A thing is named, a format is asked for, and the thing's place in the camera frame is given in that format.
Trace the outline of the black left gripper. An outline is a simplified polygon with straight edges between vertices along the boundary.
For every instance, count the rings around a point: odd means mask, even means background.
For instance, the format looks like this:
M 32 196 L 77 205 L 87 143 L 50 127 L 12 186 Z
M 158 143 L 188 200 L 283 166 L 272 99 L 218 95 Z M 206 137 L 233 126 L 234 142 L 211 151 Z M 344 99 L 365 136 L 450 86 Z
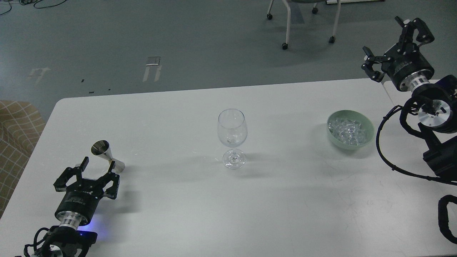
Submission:
M 53 184 L 56 192 L 66 192 L 55 211 L 55 217 L 61 222 L 65 215 L 73 213 L 81 218 L 78 226 L 86 226 L 90 224 L 103 197 L 111 200 L 117 197 L 120 176 L 114 171 L 116 161 L 111 161 L 107 172 L 96 180 L 82 177 L 88 163 L 89 157 L 85 156 L 80 165 L 65 168 Z M 73 176 L 76 176 L 76 182 L 67 186 Z

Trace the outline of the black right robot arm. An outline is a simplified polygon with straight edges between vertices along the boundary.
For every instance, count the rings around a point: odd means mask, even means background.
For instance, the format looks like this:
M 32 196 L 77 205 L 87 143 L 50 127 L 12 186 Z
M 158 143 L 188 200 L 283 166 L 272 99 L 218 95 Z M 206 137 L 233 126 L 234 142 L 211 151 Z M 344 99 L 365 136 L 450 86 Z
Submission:
M 363 47 L 366 56 L 361 68 L 371 80 L 381 82 L 384 75 L 387 75 L 398 91 L 409 91 L 412 94 L 403 106 L 393 107 L 383 117 L 375 139 L 378 154 L 385 164 L 401 174 L 456 185 L 456 137 L 445 142 L 436 137 L 436 133 L 456 133 L 456 77 L 447 75 L 432 83 L 430 80 L 435 71 L 420 52 L 422 45 L 434 41 L 432 32 L 419 18 L 403 20 L 396 16 L 395 21 L 401 26 L 402 32 L 398 42 L 383 55 L 376 56 L 367 46 Z M 423 160 L 434 172 L 434 177 L 399 168 L 383 155 L 379 144 L 381 131 L 397 112 L 400 112 L 399 122 L 403 129 L 426 142 L 428 150 L 423 153 Z

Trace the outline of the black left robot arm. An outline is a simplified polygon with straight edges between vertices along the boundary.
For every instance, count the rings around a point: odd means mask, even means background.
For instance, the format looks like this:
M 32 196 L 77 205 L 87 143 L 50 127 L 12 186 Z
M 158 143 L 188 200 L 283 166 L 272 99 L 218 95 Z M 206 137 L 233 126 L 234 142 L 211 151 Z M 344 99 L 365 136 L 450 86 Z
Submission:
M 100 200 L 116 199 L 120 175 L 115 172 L 116 161 L 109 160 L 109 167 L 98 179 L 82 177 L 89 163 L 85 157 L 75 167 L 67 167 L 56 179 L 55 191 L 64 192 L 54 215 L 59 225 L 41 228 L 33 242 L 24 246 L 25 257 L 85 257 L 97 240 L 97 233 L 79 230 L 91 223 Z

